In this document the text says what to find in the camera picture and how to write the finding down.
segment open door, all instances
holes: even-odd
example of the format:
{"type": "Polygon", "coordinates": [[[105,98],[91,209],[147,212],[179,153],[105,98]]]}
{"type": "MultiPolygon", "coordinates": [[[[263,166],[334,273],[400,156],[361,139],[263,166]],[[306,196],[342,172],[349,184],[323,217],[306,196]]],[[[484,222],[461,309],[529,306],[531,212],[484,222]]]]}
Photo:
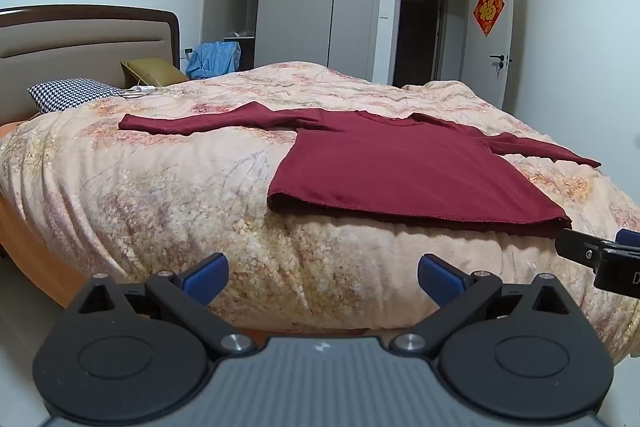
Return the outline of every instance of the open door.
{"type": "Polygon", "coordinates": [[[513,0],[469,0],[462,81],[498,109],[509,72],[512,23],[513,0]]]}
{"type": "Polygon", "coordinates": [[[246,29],[247,0],[204,0],[202,42],[221,41],[230,32],[246,29]]]}

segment floral blanket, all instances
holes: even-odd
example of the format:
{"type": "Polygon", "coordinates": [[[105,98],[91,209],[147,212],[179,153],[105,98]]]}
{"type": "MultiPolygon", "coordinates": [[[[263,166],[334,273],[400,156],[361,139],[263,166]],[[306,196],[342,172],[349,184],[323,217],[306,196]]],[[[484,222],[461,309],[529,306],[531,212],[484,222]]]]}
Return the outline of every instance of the floral blanket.
{"type": "MultiPolygon", "coordinates": [[[[86,274],[140,281],[222,251],[230,281],[210,306],[238,327],[407,327],[436,309],[416,279],[418,260],[433,252],[505,282],[552,272],[616,360],[638,343],[639,301],[593,288],[591,270],[558,257],[552,240],[269,211],[267,188],[295,132],[231,127],[185,137],[118,130],[127,112],[179,118],[254,100],[271,109],[367,110],[397,118],[423,112],[486,134],[550,141],[460,82],[397,89],[288,62],[28,121],[0,142],[1,193],[49,250],[86,274]]],[[[622,227],[640,230],[640,208],[597,169],[506,159],[564,208],[574,229],[610,239],[622,227]]],[[[596,159],[606,168],[606,158],[596,159]]]]}

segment red shirt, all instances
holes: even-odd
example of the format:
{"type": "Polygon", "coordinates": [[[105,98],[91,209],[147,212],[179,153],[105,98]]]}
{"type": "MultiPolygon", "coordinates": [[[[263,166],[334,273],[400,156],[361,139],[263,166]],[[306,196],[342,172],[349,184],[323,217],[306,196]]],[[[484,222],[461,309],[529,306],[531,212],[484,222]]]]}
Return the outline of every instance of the red shirt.
{"type": "Polygon", "coordinates": [[[498,155],[600,166],[558,145],[506,132],[486,136],[421,113],[401,119],[318,108],[272,111],[251,102],[176,120],[127,114],[119,124],[185,136],[228,126],[298,132],[269,187],[268,205],[277,212],[329,208],[410,225],[553,236],[571,220],[498,155]]]}

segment floor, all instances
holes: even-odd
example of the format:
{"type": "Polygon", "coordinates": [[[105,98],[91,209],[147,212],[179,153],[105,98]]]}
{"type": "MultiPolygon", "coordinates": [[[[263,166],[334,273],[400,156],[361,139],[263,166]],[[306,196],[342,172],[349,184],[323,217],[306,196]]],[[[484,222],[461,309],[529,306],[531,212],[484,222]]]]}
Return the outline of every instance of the floor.
{"type": "MultiPolygon", "coordinates": [[[[0,426],[37,427],[47,418],[31,380],[31,361],[62,309],[10,259],[0,260],[0,426]]],[[[640,359],[616,367],[600,410],[609,427],[640,427],[640,359]]]]}

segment metal screw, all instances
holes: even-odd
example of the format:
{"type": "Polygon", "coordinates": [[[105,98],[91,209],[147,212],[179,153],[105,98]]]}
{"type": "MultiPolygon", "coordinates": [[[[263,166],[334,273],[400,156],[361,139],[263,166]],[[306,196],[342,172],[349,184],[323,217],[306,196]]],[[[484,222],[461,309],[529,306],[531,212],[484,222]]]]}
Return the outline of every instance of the metal screw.
{"type": "Polygon", "coordinates": [[[254,343],[246,335],[232,333],[231,335],[222,337],[222,340],[220,340],[220,345],[227,351],[231,351],[232,353],[244,353],[245,351],[251,349],[254,343]]]}
{"type": "Polygon", "coordinates": [[[414,353],[420,351],[427,342],[420,335],[415,333],[405,333],[394,338],[394,345],[400,350],[406,353],[414,353]]]}

